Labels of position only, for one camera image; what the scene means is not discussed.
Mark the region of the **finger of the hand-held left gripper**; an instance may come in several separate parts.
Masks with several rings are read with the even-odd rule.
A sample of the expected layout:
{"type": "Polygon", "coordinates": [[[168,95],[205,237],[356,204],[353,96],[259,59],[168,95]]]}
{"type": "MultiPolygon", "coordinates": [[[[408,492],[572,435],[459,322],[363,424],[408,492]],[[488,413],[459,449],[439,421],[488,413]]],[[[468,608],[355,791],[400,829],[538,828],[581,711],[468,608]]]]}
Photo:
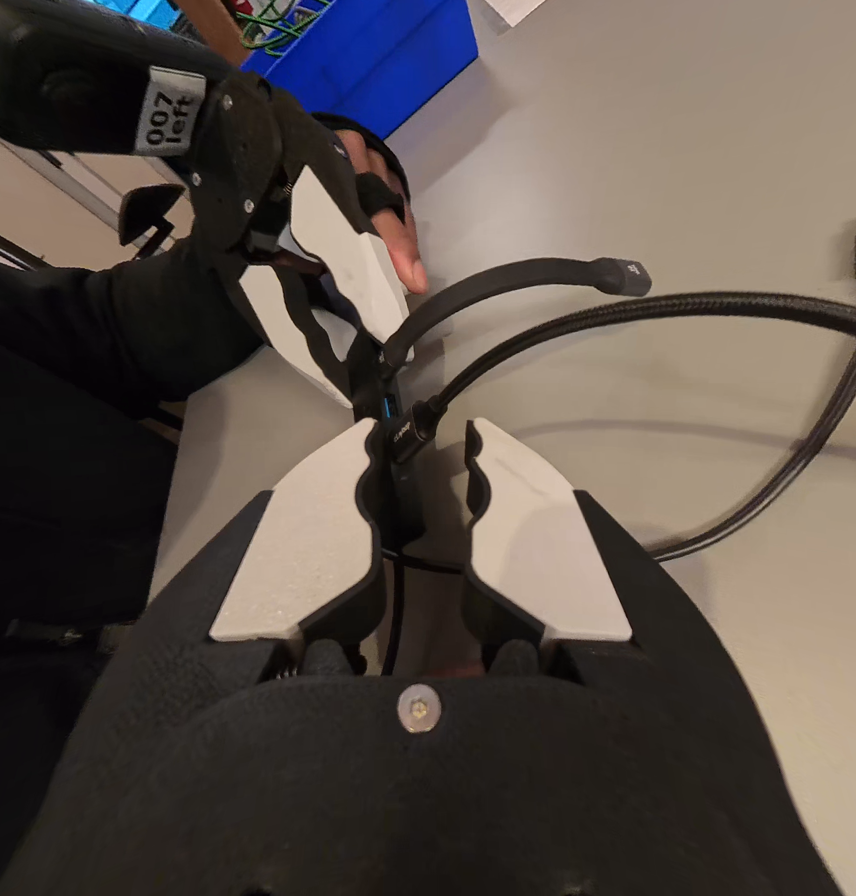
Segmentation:
{"type": "Polygon", "coordinates": [[[288,165],[288,194],[288,248],[321,263],[368,335],[385,346],[408,317],[385,243],[373,232],[356,230],[308,166],[288,165]]]}
{"type": "Polygon", "coordinates": [[[313,306],[301,275],[292,269],[252,265],[240,287],[277,354],[344,409],[352,409],[346,359],[356,328],[332,311],[313,306]]]}

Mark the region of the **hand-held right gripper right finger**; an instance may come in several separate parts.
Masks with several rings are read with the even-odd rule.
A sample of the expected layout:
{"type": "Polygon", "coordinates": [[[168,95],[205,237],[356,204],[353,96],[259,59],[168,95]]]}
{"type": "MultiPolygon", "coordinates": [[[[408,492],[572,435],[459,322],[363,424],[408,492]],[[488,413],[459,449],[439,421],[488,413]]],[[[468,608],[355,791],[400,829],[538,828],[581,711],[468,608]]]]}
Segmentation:
{"type": "Polygon", "coordinates": [[[626,644],[633,630],[568,479],[485,418],[466,427],[462,613],[481,648],[626,644]]]}

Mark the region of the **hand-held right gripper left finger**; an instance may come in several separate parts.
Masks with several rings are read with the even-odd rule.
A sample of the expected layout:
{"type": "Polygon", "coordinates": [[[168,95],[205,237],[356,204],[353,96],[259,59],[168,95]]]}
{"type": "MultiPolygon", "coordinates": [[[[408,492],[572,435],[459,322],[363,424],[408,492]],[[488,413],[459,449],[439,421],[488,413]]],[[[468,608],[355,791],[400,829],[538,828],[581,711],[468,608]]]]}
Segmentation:
{"type": "Polygon", "coordinates": [[[209,630],[220,644],[268,641],[301,657],[319,640],[358,650],[386,612],[377,528],[381,428],[364,419],[272,488],[209,630]]]}

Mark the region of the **slim black USB hub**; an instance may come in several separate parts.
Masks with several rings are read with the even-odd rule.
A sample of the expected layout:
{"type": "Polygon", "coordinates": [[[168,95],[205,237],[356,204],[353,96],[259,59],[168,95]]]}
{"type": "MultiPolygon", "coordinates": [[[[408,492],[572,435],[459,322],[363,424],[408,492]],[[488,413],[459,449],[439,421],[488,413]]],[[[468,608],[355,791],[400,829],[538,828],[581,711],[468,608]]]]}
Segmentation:
{"type": "Polygon", "coordinates": [[[416,460],[398,463],[389,448],[389,436],[404,410],[397,380],[383,380],[379,375],[379,355],[379,344],[361,329],[345,365],[355,421],[374,418],[378,422],[379,471],[373,490],[381,545],[392,554],[404,554],[426,532],[422,487],[416,460]]]}

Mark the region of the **blue bin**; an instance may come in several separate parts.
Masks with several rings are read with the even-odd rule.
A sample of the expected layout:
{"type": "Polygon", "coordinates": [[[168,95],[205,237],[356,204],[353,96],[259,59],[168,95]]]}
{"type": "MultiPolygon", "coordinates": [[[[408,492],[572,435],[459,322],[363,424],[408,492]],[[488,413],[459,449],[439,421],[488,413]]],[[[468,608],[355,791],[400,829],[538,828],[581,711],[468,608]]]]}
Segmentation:
{"type": "Polygon", "coordinates": [[[338,1],[282,56],[255,51],[243,70],[386,139],[478,54],[466,1],[338,1]]]}

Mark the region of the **black braided cable grey plug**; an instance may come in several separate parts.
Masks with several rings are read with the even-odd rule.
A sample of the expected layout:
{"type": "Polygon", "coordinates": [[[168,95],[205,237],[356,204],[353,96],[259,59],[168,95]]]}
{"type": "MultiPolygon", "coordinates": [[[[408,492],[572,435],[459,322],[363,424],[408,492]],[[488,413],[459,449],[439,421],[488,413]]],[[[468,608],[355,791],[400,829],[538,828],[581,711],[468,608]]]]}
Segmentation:
{"type": "MultiPolygon", "coordinates": [[[[389,454],[398,464],[420,454],[434,440],[449,405],[482,376],[513,357],[546,342],[584,331],[633,322],[678,318],[748,318],[804,324],[856,339],[856,307],[818,297],[759,292],[707,292],[636,298],[564,315],[524,330],[469,364],[434,396],[412,403],[388,436],[389,454]]],[[[657,562],[699,553],[745,528],[769,508],[821,453],[856,400],[856,348],[824,409],[793,453],[743,504],[706,531],[680,542],[651,546],[657,562]]]]}

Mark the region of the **person's left forearm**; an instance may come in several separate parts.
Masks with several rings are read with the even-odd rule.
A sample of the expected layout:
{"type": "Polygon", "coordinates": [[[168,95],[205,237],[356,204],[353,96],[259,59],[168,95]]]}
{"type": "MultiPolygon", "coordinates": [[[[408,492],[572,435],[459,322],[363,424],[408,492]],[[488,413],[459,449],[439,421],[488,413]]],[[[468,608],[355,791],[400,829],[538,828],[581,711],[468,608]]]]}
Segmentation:
{"type": "Polygon", "coordinates": [[[263,345],[195,235],[98,272],[0,263],[0,348],[137,419],[263,345]]]}

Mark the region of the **person's left hand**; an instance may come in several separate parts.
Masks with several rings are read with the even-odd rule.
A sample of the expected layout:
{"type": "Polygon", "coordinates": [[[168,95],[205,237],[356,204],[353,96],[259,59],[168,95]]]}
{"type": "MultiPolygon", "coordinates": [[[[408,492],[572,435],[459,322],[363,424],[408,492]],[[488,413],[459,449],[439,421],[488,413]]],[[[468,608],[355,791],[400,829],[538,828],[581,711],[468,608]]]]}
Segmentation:
{"type": "MultiPolygon", "coordinates": [[[[376,175],[389,190],[404,197],[404,185],[392,171],[387,160],[370,149],[363,136],[354,130],[342,129],[335,132],[343,142],[350,162],[357,174],[376,175]]],[[[389,250],[390,259],[401,284],[411,294],[425,295],[429,290],[429,279],[422,263],[418,245],[418,234],[412,216],[410,202],[404,199],[404,221],[392,209],[383,209],[371,217],[372,223],[389,250]]]]}

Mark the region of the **black office chair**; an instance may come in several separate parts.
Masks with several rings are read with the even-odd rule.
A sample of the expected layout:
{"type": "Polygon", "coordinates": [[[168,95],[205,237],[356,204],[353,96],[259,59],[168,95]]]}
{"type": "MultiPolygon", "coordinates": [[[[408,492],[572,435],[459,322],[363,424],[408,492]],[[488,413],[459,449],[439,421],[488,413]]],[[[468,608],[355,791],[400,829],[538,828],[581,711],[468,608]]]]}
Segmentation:
{"type": "Polygon", "coordinates": [[[149,230],[153,235],[139,249],[139,256],[152,254],[174,230],[167,213],[186,192],[185,185],[162,183],[137,187],[120,202],[117,235],[121,246],[134,244],[149,230]]]}

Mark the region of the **wooden column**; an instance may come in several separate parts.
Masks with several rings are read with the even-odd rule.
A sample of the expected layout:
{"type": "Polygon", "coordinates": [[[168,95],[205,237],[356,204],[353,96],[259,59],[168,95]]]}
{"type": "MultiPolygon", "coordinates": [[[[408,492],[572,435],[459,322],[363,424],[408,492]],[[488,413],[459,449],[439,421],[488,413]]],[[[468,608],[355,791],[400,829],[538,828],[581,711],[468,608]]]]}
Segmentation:
{"type": "Polygon", "coordinates": [[[242,29],[232,1],[174,1],[204,42],[230,64],[241,67],[251,51],[243,45],[242,29]]]}

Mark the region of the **person's torso black jacket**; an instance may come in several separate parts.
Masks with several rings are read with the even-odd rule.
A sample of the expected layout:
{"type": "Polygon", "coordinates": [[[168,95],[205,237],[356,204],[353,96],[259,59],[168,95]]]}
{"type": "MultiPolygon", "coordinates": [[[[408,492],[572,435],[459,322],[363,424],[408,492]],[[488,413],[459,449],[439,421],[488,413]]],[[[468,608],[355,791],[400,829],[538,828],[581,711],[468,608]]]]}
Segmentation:
{"type": "Polygon", "coordinates": [[[0,347],[0,875],[153,577],[176,447],[0,347]]]}

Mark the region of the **paper sheet red label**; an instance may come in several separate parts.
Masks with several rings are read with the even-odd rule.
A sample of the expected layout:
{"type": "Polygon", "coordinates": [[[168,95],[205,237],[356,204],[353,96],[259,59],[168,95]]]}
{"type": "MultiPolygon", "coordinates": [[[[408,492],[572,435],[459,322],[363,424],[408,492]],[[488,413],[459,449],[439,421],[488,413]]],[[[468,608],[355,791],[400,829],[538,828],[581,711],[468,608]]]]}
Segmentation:
{"type": "Polygon", "coordinates": [[[503,31],[515,28],[544,1],[484,1],[491,20],[503,31]]]}

